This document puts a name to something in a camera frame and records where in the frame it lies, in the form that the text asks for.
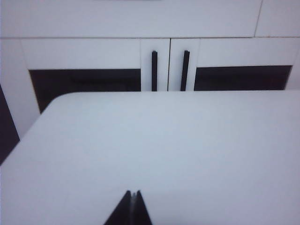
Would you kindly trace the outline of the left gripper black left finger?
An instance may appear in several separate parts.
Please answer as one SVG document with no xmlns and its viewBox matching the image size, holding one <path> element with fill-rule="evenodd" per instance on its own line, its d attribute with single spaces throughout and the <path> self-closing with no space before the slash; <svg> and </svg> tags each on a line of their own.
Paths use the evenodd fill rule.
<svg viewBox="0 0 300 225">
<path fill-rule="evenodd" d="M 113 212 L 110 214 L 105 222 L 105 225 L 128 225 L 129 214 L 131 207 L 131 192 L 126 191 L 124 196 L 121 198 Z"/>
</svg>

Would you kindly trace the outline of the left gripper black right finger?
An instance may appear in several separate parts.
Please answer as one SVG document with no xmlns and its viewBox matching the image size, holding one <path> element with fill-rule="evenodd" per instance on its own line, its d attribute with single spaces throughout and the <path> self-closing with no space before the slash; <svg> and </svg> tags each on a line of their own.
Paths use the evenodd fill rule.
<svg viewBox="0 0 300 225">
<path fill-rule="evenodd" d="M 141 191 L 137 191 L 135 200 L 135 224 L 152 225 Z"/>
</svg>

